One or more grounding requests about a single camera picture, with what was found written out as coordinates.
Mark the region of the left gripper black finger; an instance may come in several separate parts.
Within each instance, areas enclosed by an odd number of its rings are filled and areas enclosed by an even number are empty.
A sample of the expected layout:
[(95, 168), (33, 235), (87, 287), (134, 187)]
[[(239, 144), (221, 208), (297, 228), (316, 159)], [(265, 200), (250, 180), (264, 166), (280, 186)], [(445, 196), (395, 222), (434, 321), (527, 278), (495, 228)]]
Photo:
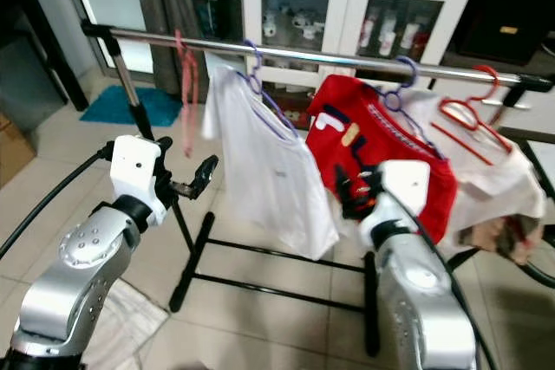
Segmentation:
[(197, 167), (197, 197), (201, 196), (211, 183), (215, 168), (218, 167), (219, 157), (215, 155), (207, 156)]

